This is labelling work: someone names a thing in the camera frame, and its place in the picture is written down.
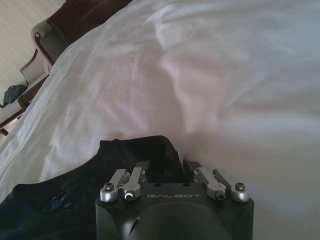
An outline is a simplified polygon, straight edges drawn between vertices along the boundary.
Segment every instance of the chair armrest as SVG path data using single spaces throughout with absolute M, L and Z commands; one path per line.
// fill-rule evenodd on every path
M 44 38 L 46 35 L 48 35 L 53 28 L 46 22 L 46 20 L 38 23 L 35 25 L 31 30 L 31 38 L 34 44 L 36 45 L 37 49 L 41 53 L 41 55 L 46 59 L 48 63 L 49 69 L 53 66 L 55 61 L 52 59 L 52 57 L 49 55 L 45 47 L 41 44 L 40 39 Z
M 42 56 L 38 54 L 37 49 L 34 51 L 32 58 L 22 68 L 20 68 L 20 72 L 24 76 L 27 84 L 32 83 L 46 73 L 44 60 Z
M 47 20 L 44 20 L 37 25 L 35 25 L 31 30 L 32 39 L 34 37 L 44 38 L 48 33 L 52 31 L 52 26 L 47 23 Z

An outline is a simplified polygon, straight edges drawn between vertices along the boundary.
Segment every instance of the chair leg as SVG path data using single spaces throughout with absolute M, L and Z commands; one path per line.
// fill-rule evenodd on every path
M 4 128 L 0 129 L 0 134 L 7 136 L 9 133 L 7 130 L 5 130 Z

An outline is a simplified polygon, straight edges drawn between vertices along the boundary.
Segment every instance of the wooden chair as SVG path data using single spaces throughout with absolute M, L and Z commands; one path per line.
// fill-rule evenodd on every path
M 22 115 L 46 78 L 49 76 L 48 71 L 44 67 L 43 58 L 38 54 L 37 49 L 30 61 L 20 69 L 20 72 L 25 78 L 27 89 L 14 102 L 9 103 L 6 106 L 0 104 L 0 134 L 5 136 L 8 132 L 3 127 Z

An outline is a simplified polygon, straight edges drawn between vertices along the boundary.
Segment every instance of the bolt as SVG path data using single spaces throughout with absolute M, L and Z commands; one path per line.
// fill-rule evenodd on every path
M 226 198 L 226 194 L 223 191 L 216 191 L 214 197 L 216 200 L 223 201 Z
M 236 190 L 241 192 L 245 190 L 245 185 L 242 182 L 237 182 L 234 187 Z
M 124 194 L 124 199 L 127 200 L 127 201 L 131 201 L 135 198 L 135 194 L 132 192 L 132 191 L 127 191 L 125 194 Z
M 114 184 L 112 182 L 108 182 L 104 185 L 104 189 L 107 191 L 112 191 L 114 189 Z

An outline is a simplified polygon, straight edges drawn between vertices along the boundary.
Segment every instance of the wrinkled white fabric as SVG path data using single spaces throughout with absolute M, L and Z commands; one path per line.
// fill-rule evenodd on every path
M 255 201 L 254 239 L 320 239 L 320 2 L 134 0 L 72 44 L 0 147 L 0 200 L 164 135 Z

